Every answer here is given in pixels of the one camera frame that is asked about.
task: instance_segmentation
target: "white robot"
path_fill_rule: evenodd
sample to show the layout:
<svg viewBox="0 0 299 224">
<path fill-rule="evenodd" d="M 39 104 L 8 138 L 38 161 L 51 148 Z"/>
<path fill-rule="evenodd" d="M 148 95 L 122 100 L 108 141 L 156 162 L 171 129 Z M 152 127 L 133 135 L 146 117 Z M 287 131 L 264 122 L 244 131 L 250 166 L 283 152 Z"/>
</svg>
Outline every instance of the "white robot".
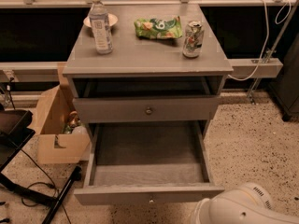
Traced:
<svg viewBox="0 0 299 224">
<path fill-rule="evenodd" d="M 199 202 L 191 215 L 192 224 L 299 224 L 299 217 L 271 210 L 273 201 L 261 186 L 246 183 Z"/>
</svg>

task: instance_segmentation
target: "drawer knob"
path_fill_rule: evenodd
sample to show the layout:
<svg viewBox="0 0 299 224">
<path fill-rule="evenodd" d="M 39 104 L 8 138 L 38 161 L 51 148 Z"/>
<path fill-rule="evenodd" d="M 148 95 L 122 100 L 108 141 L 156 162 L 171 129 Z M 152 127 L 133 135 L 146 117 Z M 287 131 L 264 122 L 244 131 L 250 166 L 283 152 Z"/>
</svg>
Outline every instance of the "drawer knob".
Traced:
<svg viewBox="0 0 299 224">
<path fill-rule="evenodd" d="M 152 114 L 152 108 L 151 108 L 151 107 L 147 107 L 147 109 L 146 109 L 146 114 L 147 114 L 148 116 L 150 116 L 150 115 Z"/>
</svg>

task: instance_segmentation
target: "floor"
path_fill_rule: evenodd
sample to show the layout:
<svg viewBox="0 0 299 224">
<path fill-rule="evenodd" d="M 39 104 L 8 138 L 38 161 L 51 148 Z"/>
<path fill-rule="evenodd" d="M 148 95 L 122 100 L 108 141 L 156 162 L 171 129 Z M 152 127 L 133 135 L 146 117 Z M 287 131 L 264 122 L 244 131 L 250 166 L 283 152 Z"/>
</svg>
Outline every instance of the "floor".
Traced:
<svg viewBox="0 0 299 224">
<path fill-rule="evenodd" d="M 225 92 L 221 105 L 212 120 L 205 138 L 211 173 L 216 185 L 233 189 L 244 182 L 262 185 L 272 196 L 275 210 L 299 217 L 299 119 L 283 122 L 281 110 L 267 92 L 254 94 L 257 105 L 252 105 L 244 92 Z M 33 137 L 24 150 L 36 160 L 36 141 Z M 41 165 L 58 188 L 74 169 L 73 164 Z M 37 181 L 49 180 L 21 152 L 3 171 L 12 181 L 25 187 Z M 64 200 L 64 208 L 71 223 L 188 223 L 196 203 L 165 203 L 145 205 L 83 206 L 73 195 L 76 182 Z M 42 185 L 34 187 L 51 195 L 52 190 Z M 0 219 L 9 217 L 11 223 L 42 223 L 47 208 L 42 205 L 27 207 L 21 198 L 0 189 Z M 52 223 L 69 223 L 60 208 Z"/>
</svg>

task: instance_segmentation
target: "bottle label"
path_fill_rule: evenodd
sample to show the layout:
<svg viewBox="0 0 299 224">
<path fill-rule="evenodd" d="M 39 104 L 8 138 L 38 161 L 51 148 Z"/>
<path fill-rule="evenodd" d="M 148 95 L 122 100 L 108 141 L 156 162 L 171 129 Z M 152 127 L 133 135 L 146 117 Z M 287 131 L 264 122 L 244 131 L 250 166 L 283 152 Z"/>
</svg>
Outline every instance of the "bottle label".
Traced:
<svg viewBox="0 0 299 224">
<path fill-rule="evenodd" d="M 91 20 L 96 47 L 108 49 L 107 31 L 104 20 Z"/>
</svg>

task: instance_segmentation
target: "dresser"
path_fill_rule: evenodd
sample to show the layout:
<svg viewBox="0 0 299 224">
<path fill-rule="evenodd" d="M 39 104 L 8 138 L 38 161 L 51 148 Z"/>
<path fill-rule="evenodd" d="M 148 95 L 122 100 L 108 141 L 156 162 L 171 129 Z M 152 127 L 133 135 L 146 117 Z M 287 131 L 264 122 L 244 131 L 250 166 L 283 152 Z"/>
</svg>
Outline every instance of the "dresser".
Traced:
<svg viewBox="0 0 299 224">
<path fill-rule="evenodd" d="M 196 202 L 223 191 L 216 186 L 203 142 L 233 72 L 197 5 L 107 6 L 118 17 L 114 50 L 98 55 L 83 26 L 64 68 L 73 104 L 92 140 L 82 204 Z M 201 55 L 182 54 L 184 37 L 141 39 L 138 18 L 170 20 L 182 28 L 201 21 Z"/>
</svg>

